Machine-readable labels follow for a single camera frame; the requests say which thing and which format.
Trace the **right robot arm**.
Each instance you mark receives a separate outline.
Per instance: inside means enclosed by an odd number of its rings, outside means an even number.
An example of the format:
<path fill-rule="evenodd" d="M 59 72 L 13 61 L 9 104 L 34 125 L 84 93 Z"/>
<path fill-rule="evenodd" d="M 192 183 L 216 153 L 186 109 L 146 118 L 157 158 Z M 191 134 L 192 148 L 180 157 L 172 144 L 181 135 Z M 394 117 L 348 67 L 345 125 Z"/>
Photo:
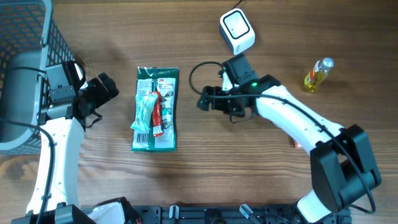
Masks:
<path fill-rule="evenodd" d="M 198 92 L 197 106 L 243 119 L 245 110 L 272 122 L 297 141 L 310 158 L 312 190 L 293 204 L 269 205 L 264 223 L 340 223 L 367 196 L 367 214 L 376 211 L 372 191 L 381 184 L 367 133 L 320 116 L 271 75 L 260 77 L 239 54 L 220 63 L 220 86 Z"/>

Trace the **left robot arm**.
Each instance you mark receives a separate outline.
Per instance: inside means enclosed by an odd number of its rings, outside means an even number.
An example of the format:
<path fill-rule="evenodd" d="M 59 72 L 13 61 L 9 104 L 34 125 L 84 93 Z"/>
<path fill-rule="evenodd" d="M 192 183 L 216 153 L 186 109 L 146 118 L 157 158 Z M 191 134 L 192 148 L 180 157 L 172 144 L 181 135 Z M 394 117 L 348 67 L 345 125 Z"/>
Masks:
<path fill-rule="evenodd" d="M 86 118 L 119 90 L 106 73 L 87 81 L 74 60 L 49 66 L 43 73 L 48 100 L 34 126 L 41 133 L 39 170 L 27 213 L 13 223 L 93 223 L 77 196 L 80 146 L 88 129 Z"/>

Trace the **green 3M gloves package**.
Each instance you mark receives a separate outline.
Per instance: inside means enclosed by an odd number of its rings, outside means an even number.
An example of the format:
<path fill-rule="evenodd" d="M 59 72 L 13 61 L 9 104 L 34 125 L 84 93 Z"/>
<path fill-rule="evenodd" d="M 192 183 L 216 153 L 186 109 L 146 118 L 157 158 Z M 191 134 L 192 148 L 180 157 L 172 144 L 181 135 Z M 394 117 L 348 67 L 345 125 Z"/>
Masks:
<path fill-rule="evenodd" d="M 158 91 L 161 95 L 163 135 L 153 136 L 152 119 L 150 130 L 133 132 L 131 150 L 140 152 L 171 152 L 176 150 L 175 109 L 178 95 L 177 67 L 139 67 L 137 69 L 136 96 Z"/>

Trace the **mint green wipes packet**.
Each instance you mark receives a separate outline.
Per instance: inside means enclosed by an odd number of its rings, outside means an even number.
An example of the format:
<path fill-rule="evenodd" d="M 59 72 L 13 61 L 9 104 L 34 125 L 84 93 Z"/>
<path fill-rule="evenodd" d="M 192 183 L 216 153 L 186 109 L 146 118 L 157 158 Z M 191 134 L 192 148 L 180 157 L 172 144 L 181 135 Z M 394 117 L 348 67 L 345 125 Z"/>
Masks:
<path fill-rule="evenodd" d="M 158 96 L 155 92 L 136 96 L 136 113 L 131 129 L 138 131 L 150 130 L 150 121 Z"/>

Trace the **red snack stick packet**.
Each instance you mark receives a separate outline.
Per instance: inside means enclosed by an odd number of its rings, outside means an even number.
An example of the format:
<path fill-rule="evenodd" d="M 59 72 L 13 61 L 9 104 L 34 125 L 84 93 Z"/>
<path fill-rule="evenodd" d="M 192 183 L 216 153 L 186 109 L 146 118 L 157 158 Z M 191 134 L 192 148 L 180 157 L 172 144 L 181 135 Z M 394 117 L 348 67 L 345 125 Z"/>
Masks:
<path fill-rule="evenodd" d="M 161 105 L 160 105 L 160 99 L 161 95 L 158 91 L 152 92 L 157 99 L 154 105 L 154 109 L 152 112 L 152 124 L 153 124 L 153 136 L 155 138 L 163 135 L 163 130 L 162 130 L 162 115 L 161 115 Z"/>

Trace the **yellow oil bottle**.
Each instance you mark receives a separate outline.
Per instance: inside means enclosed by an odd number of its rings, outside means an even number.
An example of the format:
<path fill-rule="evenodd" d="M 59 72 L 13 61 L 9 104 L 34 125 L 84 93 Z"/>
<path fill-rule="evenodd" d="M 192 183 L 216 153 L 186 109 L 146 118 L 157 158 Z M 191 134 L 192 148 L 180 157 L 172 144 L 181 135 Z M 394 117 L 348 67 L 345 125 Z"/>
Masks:
<path fill-rule="evenodd" d="M 303 79 L 303 89 L 308 92 L 314 92 L 322 81 L 328 76 L 330 70 L 334 67 L 334 60 L 325 57 L 318 60 L 311 71 Z"/>

